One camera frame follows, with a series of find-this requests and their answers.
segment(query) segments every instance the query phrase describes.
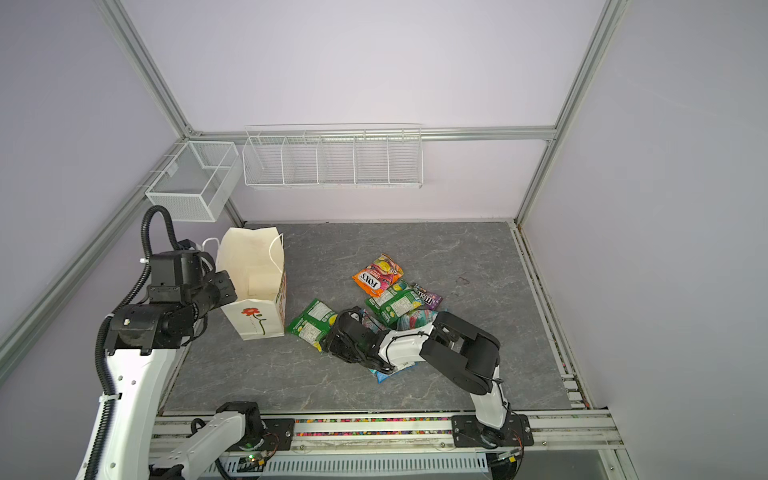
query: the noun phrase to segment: wire basket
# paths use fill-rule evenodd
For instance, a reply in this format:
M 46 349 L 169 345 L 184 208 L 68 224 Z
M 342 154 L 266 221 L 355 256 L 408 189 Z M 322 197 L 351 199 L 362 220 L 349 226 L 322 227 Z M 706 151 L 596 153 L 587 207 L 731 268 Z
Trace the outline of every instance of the wire basket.
M 240 179 L 240 155 L 226 141 L 187 141 L 147 189 L 174 220 L 215 222 Z
M 245 184 L 251 187 L 421 187 L 418 128 L 277 131 L 246 127 Z

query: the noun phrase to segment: gray tabletop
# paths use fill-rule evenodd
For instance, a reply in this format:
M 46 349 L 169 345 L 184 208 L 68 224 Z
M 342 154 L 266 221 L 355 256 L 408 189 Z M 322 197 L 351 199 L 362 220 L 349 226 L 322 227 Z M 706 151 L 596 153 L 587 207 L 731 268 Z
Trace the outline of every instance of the gray tabletop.
M 318 223 L 284 233 L 286 325 L 314 298 L 336 311 L 365 306 L 352 275 L 381 253 L 405 280 L 443 295 L 448 310 L 496 336 L 513 409 L 570 402 L 506 223 Z M 469 394 L 426 363 L 381 384 L 368 369 L 321 354 L 296 336 L 243 341 L 220 312 L 192 343 L 165 413 L 256 401 L 262 412 L 473 409 Z

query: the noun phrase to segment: green chip bag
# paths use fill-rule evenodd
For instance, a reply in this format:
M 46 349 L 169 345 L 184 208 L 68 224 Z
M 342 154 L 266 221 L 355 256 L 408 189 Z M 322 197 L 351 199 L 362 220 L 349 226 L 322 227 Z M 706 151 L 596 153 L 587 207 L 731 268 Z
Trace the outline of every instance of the green chip bag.
M 336 321 L 336 312 L 317 298 L 301 312 L 301 315 L 293 319 L 288 325 L 288 331 L 305 340 L 318 351 L 322 352 L 320 340 L 324 339 L 331 330 L 331 325 Z
M 381 305 L 379 317 L 387 326 L 397 323 L 400 316 L 424 305 L 424 300 L 414 289 L 398 292 L 391 299 Z
M 411 286 L 405 280 L 398 280 L 390 288 L 384 290 L 380 296 L 372 296 L 366 300 L 366 305 L 379 317 L 382 316 L 382 305 L 389 302 L 395 295 L 405 290 L 410 290 Z

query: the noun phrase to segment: paper bag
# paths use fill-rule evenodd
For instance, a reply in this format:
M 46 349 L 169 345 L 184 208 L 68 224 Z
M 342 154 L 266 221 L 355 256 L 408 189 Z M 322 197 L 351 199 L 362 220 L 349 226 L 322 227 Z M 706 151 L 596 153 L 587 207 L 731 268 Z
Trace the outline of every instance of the paper bag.
M 243 340 L 285 334 L 286 276 L 277 228 L 230 228 L 216 258 L 235 286 L 237 301 L 221 307 Z

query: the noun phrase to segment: colorful candy bag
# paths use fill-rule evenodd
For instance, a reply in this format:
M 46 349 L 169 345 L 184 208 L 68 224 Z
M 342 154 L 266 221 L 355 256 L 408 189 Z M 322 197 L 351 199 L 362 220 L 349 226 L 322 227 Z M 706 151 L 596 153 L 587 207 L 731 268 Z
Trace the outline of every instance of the colorful candy bag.
M 413 310 L 397 319 L 397 330 L 417 329 L 437 318 L 437 312 L 434 310 Z
M 293 319 L 288 325 L 288 331 L 293 335 L 304 339 L 322 352 L 320 340 L 324 339 L 331 330 L 331 325 L 336 321 L 336 312 L 317 298 L 301 312 L 301 315 Z
M 389 258 L 389 255 L 382 253 L 378 259 L 360 270 L 352 278 L 365 290 L 370 296 L 380 296 L 391 287 L 402 276 L 402 268 Z
M 409 286 L 408 283 L 405 282 L 405 280 L 400 279 L 394 282 L 388 289 L 384 290 L 384 293 L 382 293 L 380 296 L 378 297 L 372 296 L 371 298 L 366 300 L 366 305 L 376 315 L 380 316 L 382 312 L 382 304 L 390 301 L 399 292 L 402 292 L 403 290 L 410 290 L 410 289 L 411 289 L 411 286 Z
M 378 372 L 378 371 L 376 371 L 374 369 L 368 369 L 368 370 L 370 370 L 373 375 L 376 375 L 376 379 L 379 380 L 379 383 L 381 383 L 384 380 L 388 379 L 389 377 L 395 375 L 397 372 L 402 372 L 403 370 L 409 369 L 409 368 L 411 368 L 412 366 L 415 366 L 415 365 L 416 365 L 415 362 L 408 362 L 408 363 L 404 363 L 402 365 L 398 365 L 396 367 L 397 369 L 394 372 L 392 372 L 392 373 L 390 373 L 388 375 L 386 373 Z
M 382 331 L 382 330 L 386 330 L 386 329 L 387 329 L 387 328 L 386 328 L 384 325 L 382 325 L 381 323 L 379 323 L 379 322 L 378 322 L 378 321 L 377 321 L 375 318 L 373 318 L 372 316 L 370 316 L 370 315 L 368 314 L 368 312 L 366 312 L 366 311 L 365 311 L 365 309 L 361 309 L 361 308 L 359 308 L 358 306 L 356 306 L 356 307 L 354 307 L 352 310 L 356 310 L 357 312 L 359 312 L 359 315 L 358 315 L 358 320 L 359 320 L 359 321 L 360 321 L 360 322 L 361 322 L 361 323 L 364 325 L 364 327 L 366 327 L 367 329 L 369 329 L 369 330 L 371 330 L 371 331 L 373 331 L 373 332 L 380 332 L 380 331 Z M 416 364 L 415 362 L 408 362 L 408 363 L 404 363 L 404 364 L 402 364 L 402 365 L 398 365 L 398 366 L 396 367 L 396 370 L 395 370 L 394 372 L 392 372 L 392 373 L 388 374 L 388 375 L 387 375 L 386 373 L 381 373 L 381 372 L 379 372 L 378 370 L 374 370 L 374 369 L 368 369 L 368 370 L 370 370 L 370 372 L 371 372 L 373 375 L 375 375 L 375 376 L 376 376 L 376 380 L 377 380 L 379 383 L 381 383 L 381 382 L 383 382 L 384 380 L 388 379 L 390 376 L 392 376 L 392 375 L 395 375 L 397 372 L 400 372 L 401 370 L 405 370 L 405 369 L 408 369 L 408 368 L 410 368 L 410 367 L 414 366 L 415 364 Z
M 397 323 L 397 319 L 400 316 L 419 308 L 423 304 L 422 298 L 413 288 L 403 290 L 381 305 L 379 318 L 387 326 L 392 326 Z
M 421 288 L 417 283 L 414 283 L 411 286 L 416 291 L 416 293 L 422 298 L 422 302 L 424 303 L 424 308 L 430 309 L 430 310 L 436 310 L 438 305 L 440 305 L 440 302 L 442 302 L 442 297 L 437 293 L 430 293 L 424 290 L 423 288 Z

